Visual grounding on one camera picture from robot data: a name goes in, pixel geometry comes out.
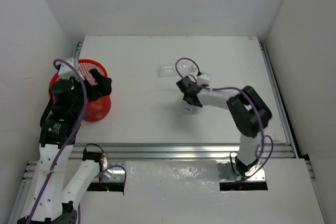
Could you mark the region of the clear unlabelled plastic bottle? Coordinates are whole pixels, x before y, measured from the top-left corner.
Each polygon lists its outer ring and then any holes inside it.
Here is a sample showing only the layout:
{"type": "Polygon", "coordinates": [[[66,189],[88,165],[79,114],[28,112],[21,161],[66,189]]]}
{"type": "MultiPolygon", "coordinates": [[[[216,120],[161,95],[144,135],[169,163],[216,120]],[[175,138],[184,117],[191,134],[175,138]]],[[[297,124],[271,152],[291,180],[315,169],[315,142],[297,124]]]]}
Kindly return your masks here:
{"type": "MultiPolygon", "coordinates": [[[[193,63],[188,62],[179,62],[177,64],[177,68],[179,73],[182,76],[186,76],[188,74],[197,73],[197,67],[193,63]]],[[[165,78],[165,77],[178,77],[178,73],[175,69],[175,64],[162,64],[159,65],[157,68],[157,76],[159,78],[165,78]]]]}

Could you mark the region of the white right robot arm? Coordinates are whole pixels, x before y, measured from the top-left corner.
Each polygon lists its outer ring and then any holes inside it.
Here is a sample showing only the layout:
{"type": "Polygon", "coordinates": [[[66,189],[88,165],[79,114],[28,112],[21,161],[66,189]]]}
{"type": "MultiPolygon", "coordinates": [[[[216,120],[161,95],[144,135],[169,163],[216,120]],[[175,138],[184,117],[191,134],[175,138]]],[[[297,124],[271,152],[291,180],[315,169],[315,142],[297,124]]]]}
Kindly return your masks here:
{"type": "Polygon", "coordinates": [[[239,150],[235,157],[236,170],[244,176],[255,166],[264,150],[265,131],[272,118],[270,108],[251,86],[243,89],[210,88],[184,77],[176,83],[183,100],[191,106],[213,106],[230,112],[240,132],[239,150]]]}

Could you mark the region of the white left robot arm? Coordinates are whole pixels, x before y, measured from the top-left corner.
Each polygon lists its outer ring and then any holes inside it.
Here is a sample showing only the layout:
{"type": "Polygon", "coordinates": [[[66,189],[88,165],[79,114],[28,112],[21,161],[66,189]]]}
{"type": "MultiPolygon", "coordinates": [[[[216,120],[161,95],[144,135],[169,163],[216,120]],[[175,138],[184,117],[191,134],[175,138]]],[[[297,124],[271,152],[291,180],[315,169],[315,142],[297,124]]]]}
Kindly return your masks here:
{"type": "Polygon", "coordinates": [[[103,150],[83,150],[78,170],[65,186],[65,172],[76,135],[90,103],[109,97],[112,80],[105,71],[73,72],[49,86],[49,101],[40,119],[39,161],[27,212],[17,223],[76,223],[78,206],[91,182],[105,170],[103,150]]]}

